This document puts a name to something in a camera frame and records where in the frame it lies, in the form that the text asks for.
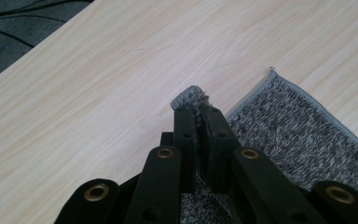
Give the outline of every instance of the wooden table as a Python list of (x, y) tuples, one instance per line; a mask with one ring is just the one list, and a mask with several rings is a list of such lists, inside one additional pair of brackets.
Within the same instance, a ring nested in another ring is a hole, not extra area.
[(123, 183), (181, 91), (227, 114), (270, 66), (358, 135), (358, 1), (94, 2), (0, 75), (0, 223), (51, 223), (84, 182)]

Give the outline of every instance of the table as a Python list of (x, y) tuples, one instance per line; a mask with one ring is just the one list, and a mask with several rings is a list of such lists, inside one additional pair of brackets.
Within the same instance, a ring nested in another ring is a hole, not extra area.
[(0, 223), (125, 182), (181, 91), (227, 115), (271, 66), (358, 136), (358, 1), (95, 1), (0, 75)]

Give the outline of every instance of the wood grain surface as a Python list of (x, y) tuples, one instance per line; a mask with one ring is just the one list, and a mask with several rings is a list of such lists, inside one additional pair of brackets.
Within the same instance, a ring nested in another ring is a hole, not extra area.
[(271, 66), (358, 136), (358, 1), (94, 2), (0, 75), (0, 223), (137, 175), (176, 95), (227, 114)]

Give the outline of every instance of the light wood tabletop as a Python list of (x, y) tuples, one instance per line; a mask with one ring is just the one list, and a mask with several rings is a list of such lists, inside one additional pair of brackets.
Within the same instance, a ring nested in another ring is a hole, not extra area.
[(181, 91), (227, 115), (271, 66), (358, 136), (358, 1), (95, 1), (0, 75), (0, 223), (125, 182)]

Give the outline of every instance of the gray carpet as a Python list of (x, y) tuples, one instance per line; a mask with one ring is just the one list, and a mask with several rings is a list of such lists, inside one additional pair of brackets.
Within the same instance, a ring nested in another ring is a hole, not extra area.
[[(198, 87), (172, 101), (172, 108), (207, 103)], [(358, 190), (358, 138), (316, 100), (271, 70), (269, 79), (227, 121), (245, 147), (264, 151), (278, 168), (304, 189), (335, 180)], [(231, 223), (222, 200), (198, 178), (197, 197), (183, 196), (181, 223)]]
[[(41, 7), (58, 2), (62, 1), (5, 0), (0, 1), (0, 12), (25, 7), (32, 3), (36, 4), (27, 8)], [(36, 46), (88, 5), (88, 2), (71, 2), (26, 13), (0, 16), (0, 31), (14, 35)], [(0, 34), (0, 73), (31, 49), (32, 47), (21, 43), (19, 40)]]

